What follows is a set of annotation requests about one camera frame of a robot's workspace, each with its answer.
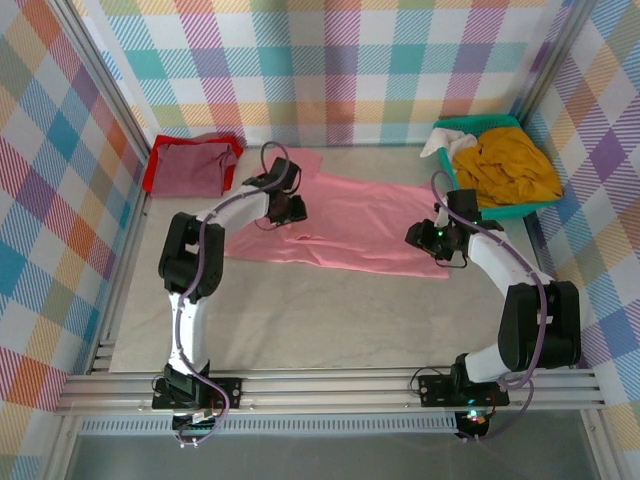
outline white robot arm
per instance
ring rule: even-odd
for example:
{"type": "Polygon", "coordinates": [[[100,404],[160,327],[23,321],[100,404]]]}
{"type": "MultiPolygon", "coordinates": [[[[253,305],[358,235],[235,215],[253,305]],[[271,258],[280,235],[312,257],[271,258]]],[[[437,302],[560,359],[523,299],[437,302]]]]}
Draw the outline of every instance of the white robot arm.
{"type": "Polygon", "coordinates": [[[482,390],[479,385],[490,385],[507,373],[527,370],[538,340],[542,301],[546,302],[546,328],[535,366],[557,368],[578,363],[581,344],[577,288],[541,272],[518,254],[497,222],[483,221],[474,190],[449,192],[445,205],[447,209],[436,205],[435,222],[427,219],[409,228],[407,243],[436,261],[450,261],[455,252],[461,252],[485,271],[505,298],[497,342],[456,359],[452,366],[453,390],[462,393],[460,398],[465,400],[465,389],[482,390]],[[450,218],[446,210],[464,223],[450,218]],[[494,238],[481,233],[486,230],[494,238]],[[543,298],[534,276],[544,290],[543,298]]]}
{"type": "Polygon", "coordinates": [[[208,375],[204,332],[207,314],[215,299],[212,295],[222,278],[226,239],[263,217],[275,225],[306,219],[304,202],[295,195],[300,174],[295,163],[277,158],[268,173],[249,178],[211,209],[196,215],[180,212],[173,217],[158,271],[169,292],[173,316],[171,354],[163,385],[168,391],[178,392],[169,396],[184,399],[181,403],[199,407],[211,404],[210,389],[195,378],[193,371],[208,375]],[[186,298],[178,315],[182,297],[186,298]]]}

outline metal bracket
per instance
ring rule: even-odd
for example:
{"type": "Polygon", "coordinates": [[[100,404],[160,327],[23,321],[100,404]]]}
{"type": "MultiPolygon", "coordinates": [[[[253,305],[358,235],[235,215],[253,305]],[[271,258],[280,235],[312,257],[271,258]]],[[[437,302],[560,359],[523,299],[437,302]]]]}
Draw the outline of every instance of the metal bracket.
{"type": "MultiPolygon", "coordinates": [[[[239,409],[240,400],[242,399],[242,379],[235,377],[224,378],[211,378],[213,383],[220,386],[229,397],[230,409],[239,409]]],[[[154,388],[154,396],[151,401],[152,410],[172,410],[172,411],[193,411],[193,405],[185,402],[181,402],[176,396],[172,395],[166,380],[161,377],[156,380],[154,388]]],[[[213,392],[212,394],[212,407],[214,409],[220,409],[223,407],[222,397],[213,392]]]]}
{"type": "Polygon", "coordinates": [[[423,407],[505,407],[509,394],[497,383],[478,383],[455,388],[452,377],[421,375],[418,377],[420,404],[423,407]]]}

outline teal basket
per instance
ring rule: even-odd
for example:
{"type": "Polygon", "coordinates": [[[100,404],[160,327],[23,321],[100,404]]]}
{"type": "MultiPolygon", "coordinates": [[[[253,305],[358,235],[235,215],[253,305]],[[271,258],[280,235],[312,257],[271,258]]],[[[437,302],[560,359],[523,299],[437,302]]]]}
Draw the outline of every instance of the teal basket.
{"type": "MultiPolygon", "coordinates": [[[[446,120],[438,120],[433,124],[433,128],[448,128],[450,130],[460,130],[464,133],[471,133],[479,137],[487,130],[501,127],[520,127],[518,120],[510,115],[477,115],[474,117],[458,117],[448,118],[446,120]]],[[[449,174],[453,181],[455,190],[460,188],[456,175],[453,171],[451,160],[447,154],[446,148],[438,150],[440,163],[442,168],[449,174]]],[[[526,203],[522,205],[510,205],[508,207],[481,208],[482,218],[484,220],[501,220],[505,218],[523,218],[540,208],[546,208],[555,202],[545,203],[526,203]]]]}

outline pink cloth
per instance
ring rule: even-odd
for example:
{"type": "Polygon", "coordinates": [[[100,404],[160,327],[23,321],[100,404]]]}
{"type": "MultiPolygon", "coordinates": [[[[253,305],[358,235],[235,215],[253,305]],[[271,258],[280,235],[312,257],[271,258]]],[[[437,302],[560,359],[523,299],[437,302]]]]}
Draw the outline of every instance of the pink cloth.
{"type": "Polygon", "coordinates": [[[411,225],[425,216],[435,218],[430,190],[320,173],[319,154],[293,148],[289,153],[302,168],[298,193],[309,218],[272,231],[248,225],[229,240],[225,255],[389,275],[448,277],[426,252],[404,241],[411,225]]]}

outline plaid wall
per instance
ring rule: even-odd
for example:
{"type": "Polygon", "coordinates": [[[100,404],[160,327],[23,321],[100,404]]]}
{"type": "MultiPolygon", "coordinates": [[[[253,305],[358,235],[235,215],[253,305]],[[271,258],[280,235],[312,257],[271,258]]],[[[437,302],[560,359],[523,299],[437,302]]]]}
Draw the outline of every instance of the plaid wall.
{"type": "Polygon", "coordinates": [[[75,0],[150,139],[424,142],[508,113],[570,0],[75,0]]]}
{"type": "Polygon", "coordinates": [[[82,368],[142,164],[46,0],[0,3],[0,478],[82,368]]]}
{"type": "Polygon", "coordinates": [[[565,186],[539,214],[545,267],[593,309],[584,354],[640,477],[640,1],[599,2],[528,133],[565,186]]]}

